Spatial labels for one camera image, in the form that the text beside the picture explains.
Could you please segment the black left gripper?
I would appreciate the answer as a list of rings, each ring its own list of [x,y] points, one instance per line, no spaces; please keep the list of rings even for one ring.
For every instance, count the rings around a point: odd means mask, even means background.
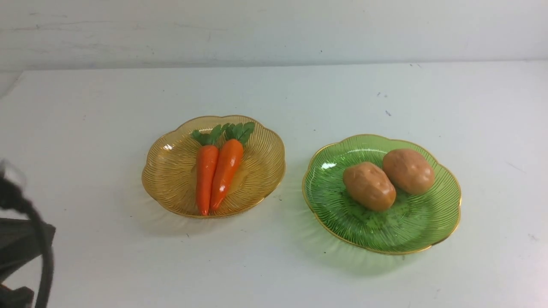
[[[33,222],[23,219],[1,218],[0,281],[1,307],[46,308],[54,277],[53,239],[56,228],[41,222],[41,233],[36,235]],[[28,287],[8,288],[4,281],[33,259],[42,258],[39,290]]]

